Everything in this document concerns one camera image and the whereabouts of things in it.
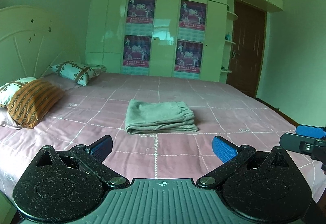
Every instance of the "gray gripper base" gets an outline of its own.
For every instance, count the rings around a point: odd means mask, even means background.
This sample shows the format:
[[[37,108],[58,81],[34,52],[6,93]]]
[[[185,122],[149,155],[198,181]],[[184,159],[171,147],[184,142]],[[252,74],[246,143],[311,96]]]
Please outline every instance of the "gray gripper base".
[[[249,224],[230,212],[213,190],[191,179],[135,179],[111,190],[92,213],[71,224]],[[301,220],[292,224],[302,224]],[[24,220],[22,224],[35,224]]]

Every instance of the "screw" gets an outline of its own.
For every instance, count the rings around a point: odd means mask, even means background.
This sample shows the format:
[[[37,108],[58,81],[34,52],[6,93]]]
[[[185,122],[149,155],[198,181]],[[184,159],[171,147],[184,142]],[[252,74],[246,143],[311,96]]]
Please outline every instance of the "screw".
[[[126,181],[127,181],[126,178],[124,178],[124,177],[119,177],[119,176],[117,176],[117,177],[113,177],[113,178],[111,178],[111,180],[110,180],[110,182],[111,182],[112,184],[114,184],[114,185],[121,185],[121,184],[124,184]]]
[[[213,177],[209,177],[209,176],[202,177],[199,181],[203,185],[211,185],[211,184],[215,183],[215,179]]]

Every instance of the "brown wooden door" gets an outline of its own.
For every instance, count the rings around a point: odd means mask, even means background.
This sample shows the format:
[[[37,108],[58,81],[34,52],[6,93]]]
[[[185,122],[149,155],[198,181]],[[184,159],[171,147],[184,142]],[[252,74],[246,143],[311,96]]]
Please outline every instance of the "brown wooden door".
[[[238,19],[233,24],[229,69],[226,83],[255,98],[265,42],[266,13],[246,4],[235,2]]]

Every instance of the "bed sheet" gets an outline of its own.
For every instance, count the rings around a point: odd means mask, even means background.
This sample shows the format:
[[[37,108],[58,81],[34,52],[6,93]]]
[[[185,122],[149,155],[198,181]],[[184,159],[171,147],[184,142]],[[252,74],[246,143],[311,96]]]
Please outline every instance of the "bed sheet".
[[[178,78],[103,73],[86,87],[66,91],[32,130],[0,127],[0,190],[9,199],[32,158],[44,145],[69,150],[89,145],[104,135],[113,151],[103,162],[133,178],[193,178],[222,164],[211,147],[215,135],[258,151],[279,145],[284,132],[294,132],[273,110],[222,83]],[[129,135],[124,130],[128,103],[184,101],[195,114],[197,132]],[[321,163],[290,153],[317,201],[325,189]]]

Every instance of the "headboard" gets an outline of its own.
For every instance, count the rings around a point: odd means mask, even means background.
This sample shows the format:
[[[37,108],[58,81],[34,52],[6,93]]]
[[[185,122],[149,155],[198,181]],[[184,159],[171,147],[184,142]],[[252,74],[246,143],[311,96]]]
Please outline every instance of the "headboard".
[[[0,9],[0,86],[47,75],[49,65],[67,60],[80,57],[71,31],[56,15],[26,5]]]

